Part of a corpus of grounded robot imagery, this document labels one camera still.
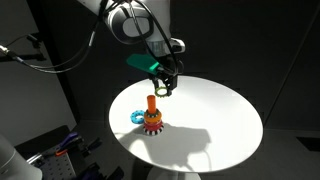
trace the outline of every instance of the green gripper part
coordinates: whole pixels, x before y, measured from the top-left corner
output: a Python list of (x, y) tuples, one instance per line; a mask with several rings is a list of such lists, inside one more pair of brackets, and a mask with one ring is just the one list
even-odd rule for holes
[(156, 69), (159, 66), (159, 62), (148, 54), (133, 54), (127, 59), (127, 63), (132, 67), (153, 75), (157, 74)]

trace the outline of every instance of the white round table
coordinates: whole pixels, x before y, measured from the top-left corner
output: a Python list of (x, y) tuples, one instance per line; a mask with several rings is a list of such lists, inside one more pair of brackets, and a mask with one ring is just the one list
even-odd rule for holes
[(137, 82), (116, 97), (109, 111), (111, 130), (120, 144), (157, 167), (148, 179), (200, 179), (197, 173), (245, 161), (261, 142), (261, 119), (245, 98), (221, 84), (189, 76), (178, 77), (170, 97), (156, 98), (164, 130), (149, 136), (130, 116), (145, 111), (147, 96), (153, 94), (150, 80)]

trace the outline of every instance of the orange toy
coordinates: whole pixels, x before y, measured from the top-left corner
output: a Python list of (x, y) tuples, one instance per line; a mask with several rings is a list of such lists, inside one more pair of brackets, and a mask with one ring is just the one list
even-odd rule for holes
[(147, 96), (148, 109), (144, 113), (144, 131), (148, 135), (157, 135), (162, 132), (162, 114), (156, 108), (156, 97), (154, 95)]

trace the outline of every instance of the blue ring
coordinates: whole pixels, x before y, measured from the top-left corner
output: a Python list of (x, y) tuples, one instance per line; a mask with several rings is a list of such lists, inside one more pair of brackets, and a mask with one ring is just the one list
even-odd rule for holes
[(131, 114), (131, 121), (135, 124), (142, 124), (144, 123), (143, 115), (144, 115), (144, 111), (142, 110), (135, 111)]

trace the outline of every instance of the cable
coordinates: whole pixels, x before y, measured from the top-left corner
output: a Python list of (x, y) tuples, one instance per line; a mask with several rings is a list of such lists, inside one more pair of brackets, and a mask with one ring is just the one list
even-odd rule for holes
[(17, 57), (17, 61), (22, 63), (23, 65), (26, 65), (27, 67), (30, 67), (34, 70), (37, 70), (37, 71), (40, 71), (40, 72), (44, 72), (44, 73), (50, 73), (50, 74), (58, 74), (58, 73), (64, 73), (64, 72), (67, 72), (67, 71), (70, 71), (76, 67), (78, 67), (80, 64), (82, 64), (84, 62), (84, 60), (86, 59), (86, 57), (88, 56), (90, 50), (91, 50), (91, 46), (92, 46), (92, 42), (94, 40), (94, 37), (95, 37), (95, 31), (98, 27), (98, 24), (99, 24), (99, 21), (97, 21), (97, 23), (95, 24), (94, 26), (94, 30), (92, 31), (91, 33), (91, 36), (90, 36), (90, 40), (89, 40), (89, 44), (88, 44), (88, 47), (85, 51), (85, 54), (83, 55), (83, 57), (79, 60), (79, 62), (77, 64), (75, 64), (74, 66), (70, 67), (70, 68), (67, 68), (67, 69), (64, 69), (64, 70), (60, 70), (60, 71), (49, 71), (49, 70), (44, 70), (44, 67), (41, 67), (41, 68), (38, 68), (38, 66), (34, 66), (34, 65), (31, 65), (31, 64), (28, 64), (26, 63), (23, 59)]
[(58, 64), (58, 65), (54, 65), (54, 66), (36, 66), (36, 65), (31, 65), (31, 66), (33, 66), (34, 68), (38, 68), (38, 69), (53, 69), (53, 68), (61, 67), (61, 66), (65, 65), (65, 64), (73, 61), (74, 59), (76, 59), (81, 54), (81, 52), (83, 52), (89, 46), (90, 39), (92, 37), (92, 33), (90, 34), (89, 38), (85, 41), (85, 43), (83, 43), (82, 47), (78, 50), (78, 52), (76, 54), (74, 54), (70, 59), (66, 60), (65, 62), (63, 62), (61, 64)]
[(15, 42), (17, 42), (18, 40), (22, 39), (22, 38), (25, 38), (27, 37), (28, 35), (23, 35), (23, 36), (20, 36), (18, 38), (16, 38), (15, 40), (11, 41), (10, 43), (6, 44), (5, 47), (9, 47), (11, 46), (12, 44), (14, 44)]
[(170, 42), (169, 42), (166, 34), (164, 33), (163, 29), (161, 28), (158, 20), (156, 19), (156, 17), (153, 15), (153, 13), (150, 11), (150, 9), (144, 3), (140, 2), (139, 0), (134, 0), (134, 1), (137, 2), (140, 6), (142, 6), (148, 12), (148, 14), (152, 17), (153, 22), (156, 24), (157, 28), (159, 29), (159, 31), (161, 33), (161, 36), (164, 39), (164, 41), (165, 41), (165, 43), (166, 43), (166, 45), (167, 45), (167, 47), (168, 47), (168, 49), (170, 51), (170, 54), (171, 54), (171, 56), (172, 56), (172, 58), (174, 60), (175, 68), (174, 68), (174, 74), (173, 75), (174, 76), (177, 75), (178, 74), (178, 61), (177, 61), (176, 56), (175, 56), (175, 54), (174, 54), (174, 52), (172, 50)]
[(114, 10), (116, 7), (118, 7), (122, 2), (124, 2), (125, 0), (118, 0), (118, 1), (114, 1), (109, 7), (108, 9), (106, 9), (104, 11), (104, 14), (108, 14), (110, 11)]
[(136, 18), (136, 14), (134, 13), (132, 4), (131, 4), (130, 2), (128, 2), (128, 4), (129, 4), (129, 6), (130, 6), (130, 11), (131, 11), (131, 14), (132, 14), (132, 17), (133, 17), (133, 22), (134, 22), (134, 24), (135, 24), (135, 26), (136, 26), (136, 28), (137, 28), (137, 31), (138, 31), (138, 33), (139, 33), (139, 35), (140, 35), (140, 37), (141, 37), (144, 45), (147, 47), (147, 49), (148, 49), (149, 53), (151, 54), (151, 56), (152, 56), (153, 58), (157, 59), (157, 57), (154, 55), (154, 53), (152, 52), (152, 50), (151, 50), (150, 47), (148, 46), (148, 44), (147, 44), (147, 42), (146, 42), (146, 39), (145, 39), (145, 37), (144, 37), (143, 34), (142, 34), (142, 31), (141, 31), (140, 26), (139, 26), (139, 24), (138, 24), (138, 21), (137, 21), (137, 18)]

